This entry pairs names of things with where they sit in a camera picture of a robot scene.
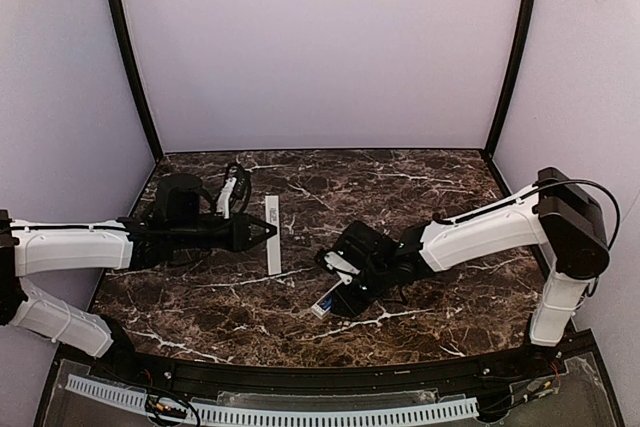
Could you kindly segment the white remote control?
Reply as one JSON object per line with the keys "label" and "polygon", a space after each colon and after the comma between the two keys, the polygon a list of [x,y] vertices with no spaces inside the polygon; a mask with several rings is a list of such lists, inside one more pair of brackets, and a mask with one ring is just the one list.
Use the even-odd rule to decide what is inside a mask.
{"label": "white remote control", "polygon": [[326,319],[329,315],[340,315],[342,309],[341,288],[342,281],[338,281],[311,307],[311,312],[320,320]]}

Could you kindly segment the white battery cover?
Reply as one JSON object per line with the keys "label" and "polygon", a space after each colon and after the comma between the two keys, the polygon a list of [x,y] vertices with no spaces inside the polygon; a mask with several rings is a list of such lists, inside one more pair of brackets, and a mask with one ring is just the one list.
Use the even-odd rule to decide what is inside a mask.
{"label": "white battery cover", "polygon": [[282,273],[280,212],[279,197],[277,195],[267,195],[265,197],[265,220],[274,229],[274,233],[266,242],[266,254],[268,275],[275,276]]}

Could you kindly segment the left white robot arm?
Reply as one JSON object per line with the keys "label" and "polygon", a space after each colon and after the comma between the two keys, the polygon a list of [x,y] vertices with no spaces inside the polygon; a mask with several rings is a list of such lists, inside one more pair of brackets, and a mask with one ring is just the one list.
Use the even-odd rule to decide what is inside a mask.
{"label": "left white robot arm", "polygon": [[135,348],[113,319],[90,314],[43,291],[29,276],[61,270],[140,271],[170,262],[182,250],[244,252],[278,233],[246,209],[249,173],[227,170],[217,196],[192,174],[163,177],[137,217],[92,224],[42,224],[1,213],[1,323],[74,347],[96,359]]}

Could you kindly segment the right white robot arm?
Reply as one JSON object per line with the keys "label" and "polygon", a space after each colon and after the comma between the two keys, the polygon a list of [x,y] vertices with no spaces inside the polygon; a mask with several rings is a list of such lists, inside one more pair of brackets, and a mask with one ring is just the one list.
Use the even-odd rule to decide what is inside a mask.
{"label": "right white robot arm", "polygon": [[394,287],[433,277],[465,262],[514,248],[547,245],[555,262],[529,324],[529,340],[554,347],[593,284],[608,268],[619,233],[606,231],[592,187],[554,167],[534,183],[485,207],[432,219],[405,229],[394,240],[363,222],[350,224],[317,263],[338,275],[315,305],[317,312],[354,318]]}

